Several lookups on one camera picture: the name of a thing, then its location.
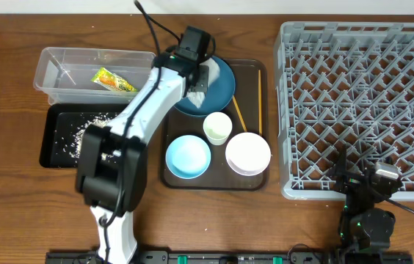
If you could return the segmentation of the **white napkin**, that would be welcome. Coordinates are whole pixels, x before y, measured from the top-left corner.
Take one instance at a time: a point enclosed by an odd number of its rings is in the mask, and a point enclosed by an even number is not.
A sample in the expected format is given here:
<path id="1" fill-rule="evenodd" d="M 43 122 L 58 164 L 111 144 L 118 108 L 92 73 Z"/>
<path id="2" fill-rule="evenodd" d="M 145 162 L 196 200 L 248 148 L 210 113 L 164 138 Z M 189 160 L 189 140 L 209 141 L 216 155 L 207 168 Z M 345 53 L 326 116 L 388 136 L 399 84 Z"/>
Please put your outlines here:
<path id="1" fill-rule="evenodd" d="M 198 109 L 206 98 L 210 86 L 219 78 L 219 65 L 212 59 L 200 64 L 200 75 L 197 82 L 191 85 L 186 98 Z"/>

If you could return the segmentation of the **white paper cup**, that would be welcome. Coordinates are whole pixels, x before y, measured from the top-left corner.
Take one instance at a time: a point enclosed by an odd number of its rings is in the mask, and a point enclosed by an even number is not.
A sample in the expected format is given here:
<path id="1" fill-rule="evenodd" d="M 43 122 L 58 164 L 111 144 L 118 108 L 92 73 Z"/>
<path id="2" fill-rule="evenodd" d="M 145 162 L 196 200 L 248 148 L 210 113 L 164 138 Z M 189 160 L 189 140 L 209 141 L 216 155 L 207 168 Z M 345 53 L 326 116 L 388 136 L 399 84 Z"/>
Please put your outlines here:
<path id="1" fill-rule="evenodd" d="M 209 142 L 220 146 L 224 144 L 233 129 L 230 117 L 222 112 L 209 114 L 203 121 L 203 131 Z"/>

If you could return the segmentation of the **yellow green snack wrapper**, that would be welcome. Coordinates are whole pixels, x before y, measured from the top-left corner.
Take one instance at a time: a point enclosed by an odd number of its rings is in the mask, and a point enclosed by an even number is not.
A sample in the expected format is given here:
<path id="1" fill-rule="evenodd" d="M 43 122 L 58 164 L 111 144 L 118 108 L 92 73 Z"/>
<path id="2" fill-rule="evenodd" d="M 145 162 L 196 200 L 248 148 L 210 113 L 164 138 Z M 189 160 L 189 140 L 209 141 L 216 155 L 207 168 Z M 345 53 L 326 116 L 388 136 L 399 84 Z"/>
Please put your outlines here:
<path id="1" fill-rule="evenodd" d="M 132 86 L 119 75 L 101 67 L 98 72 L 91 78 L 91 82 L 101 85 L 107 90 L 113 92 L 137 92 L 138 89 Z"/>

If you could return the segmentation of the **light blue bowl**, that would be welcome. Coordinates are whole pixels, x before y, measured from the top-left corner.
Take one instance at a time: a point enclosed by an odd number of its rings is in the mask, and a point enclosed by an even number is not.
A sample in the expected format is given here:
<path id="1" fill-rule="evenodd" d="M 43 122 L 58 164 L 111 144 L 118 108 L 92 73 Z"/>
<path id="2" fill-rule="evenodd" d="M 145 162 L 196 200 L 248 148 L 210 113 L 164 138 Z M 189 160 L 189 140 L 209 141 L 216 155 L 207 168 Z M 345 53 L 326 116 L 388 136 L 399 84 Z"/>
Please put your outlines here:
<path id="1" fill-rule="evenodd" d="M 211 151 L 198 136 L 184 135 L 173 140 L 165 153 L 169 171 L 184 180 L 201 176 L 210 166 Z"/>

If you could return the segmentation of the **rice leftovers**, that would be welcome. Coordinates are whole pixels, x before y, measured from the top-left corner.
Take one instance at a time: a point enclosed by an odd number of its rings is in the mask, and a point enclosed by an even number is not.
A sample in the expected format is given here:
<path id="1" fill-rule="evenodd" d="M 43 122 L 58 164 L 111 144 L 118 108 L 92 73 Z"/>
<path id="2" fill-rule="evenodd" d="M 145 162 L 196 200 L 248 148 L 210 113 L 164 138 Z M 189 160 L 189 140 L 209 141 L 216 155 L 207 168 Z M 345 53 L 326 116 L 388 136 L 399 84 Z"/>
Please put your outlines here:
<path id="1" fill-rule="evenodd" d="M 109 112 L 61 114 L 54 130 L 53 154 L 70 165 L 76 164 L 86 128 L 90 125 L 102 128 L 113 117 L 115 114 Z"/>

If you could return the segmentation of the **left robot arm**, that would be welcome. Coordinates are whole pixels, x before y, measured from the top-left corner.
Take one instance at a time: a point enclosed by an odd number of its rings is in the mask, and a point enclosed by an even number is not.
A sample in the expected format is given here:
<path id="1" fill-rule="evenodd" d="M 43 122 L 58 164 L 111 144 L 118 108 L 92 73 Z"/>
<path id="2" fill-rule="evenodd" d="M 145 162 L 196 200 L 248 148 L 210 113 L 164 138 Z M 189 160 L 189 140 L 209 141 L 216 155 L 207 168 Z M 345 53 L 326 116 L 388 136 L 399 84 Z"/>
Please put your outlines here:
<path id="1" fill-rule="evenodd" d="M 219 77 L 216 43 L 189 26 L 177 45 L 158 52 L 145 85 L 107 125 L 89 125 L 82 137 L 76 190 L 98 225 L 102 263 L 129 263 L 137 250 L 133 212 L 146 187 L 147 145 L 168 111 L 187 98 L 203 105 Z"/>

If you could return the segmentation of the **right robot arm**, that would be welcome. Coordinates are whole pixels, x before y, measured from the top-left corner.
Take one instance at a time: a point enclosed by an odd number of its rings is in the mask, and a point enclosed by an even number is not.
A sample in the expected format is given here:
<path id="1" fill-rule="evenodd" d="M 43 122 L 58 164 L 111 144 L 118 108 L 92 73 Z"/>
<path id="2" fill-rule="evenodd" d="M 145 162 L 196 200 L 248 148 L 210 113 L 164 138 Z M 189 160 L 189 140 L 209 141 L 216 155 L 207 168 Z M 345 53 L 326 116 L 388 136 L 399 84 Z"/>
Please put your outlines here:
<path id="1" fill-rule="evenodd" d="M 376 162 L 363 172 L 347 169 L 346 149 L 327 172 L 335 181 L 332 190 L 345 195 L 338 225 L 341 245 L 328 252 L 324 263 L 384 263 L 396 217 L 375 205 L 390 198 L 402 186 L 399 170 L 391 160 Z"/>

